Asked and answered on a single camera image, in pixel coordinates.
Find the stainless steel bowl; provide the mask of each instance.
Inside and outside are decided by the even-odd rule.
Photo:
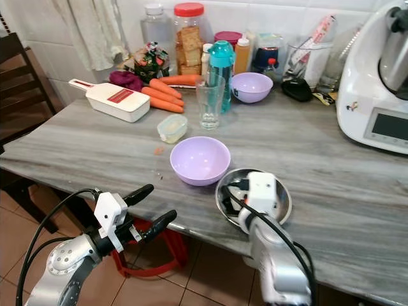
[[[241,168],[241,169],[234,169],[225,174],[220,181],[218,181],[217,187],[215,189],[215,201],[217,203],[217,207],[220,210],[220,212],[227,218],[229,222],[232,224],[236,225],[239,227],[238,224],[238,218],[237,217],[232,217],[227,215],[225,212],[224,205],[222,204],[222,200],[224,199],[224,195],[221,192],[221,187],[224,185],[228,185],[232,182],[238,182],[240,179],[244,179],[247,177],[248,173],[250,172],[265,172],[257,169],[248,169],[248,168]],[[246,192],[243,191],[235,191],[231,192],[238,198],[238,199],[243,199],[244,194]],[[276,179],[276,196],[277,196],[277,209],[278,209],[278,214],[276,220],[279,222],[279,224],[284,224],[286,220],[289,218],[291,211],[292,211],[292,199],[289,194],[289,191],[286,189],[284,184],[277,178]]]

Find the red jar lid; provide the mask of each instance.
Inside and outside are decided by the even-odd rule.
[[[195,17],[204,13],[204,6],[201,3],[187,2],[180,3],[174,7],[174,15],[180,17]]]
[[[238,40],[242,37],[242,33],[232,31],[222,31],[214,35],[214,41],[226,40],[233,45],[237,44]]]

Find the appliance display screen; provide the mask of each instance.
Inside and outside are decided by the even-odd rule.
[[[377,120],[374,123],[374,127],[372,128],[372,132],[375,134],[408,140],[408,120],[379,113]]]

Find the red stool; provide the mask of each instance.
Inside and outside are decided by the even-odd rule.
[[[138,230],[146,231],[150,227],[151,222],[135,218],[135,221],[133,224]],[[146,270],[130,269],[128,268],[128,265],[126,264],[126,260],[125,260],[123,252],[118,253],[115,250],[115,251],[112,251],[110,254],[113,257],[113,260],[115,260],[116,268],[119,271],[119,273],[125,277],[129,277],[129,276],[150,277],[150,276],[156,276],[156,275],[165,273],[167,271],[170,271],[177,266],[181,268],[185,266],[188,260],[188,252],[187,252],[187,247],[183,242],[182,235],[166,228],[157,237],[163,238],[164,241],[166,242],[167,247],[169,248],[171,254],[174,257],[174,259],[171,262],[166,263],[162,266],[157,266],[155,268],[146,269]],[[137,244],[137,242],[134,240],[131,241],[130,243]]]

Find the purple cloth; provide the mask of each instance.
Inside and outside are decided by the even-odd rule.
[[[143,87],[142,80],[130,71],[113,71],[109,74],[109,81],[132,91],[140,92]]]

